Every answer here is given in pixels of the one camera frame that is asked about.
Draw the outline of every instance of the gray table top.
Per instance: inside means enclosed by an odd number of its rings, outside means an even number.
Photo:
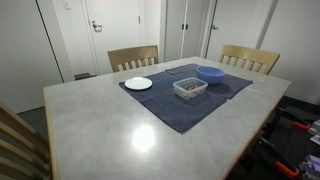
[[[121,89],[119,82],[196,63],[253,80],[181,135]],[[46,87],[57,179],[222,179],[263,125],[287,80],[192,57]]]

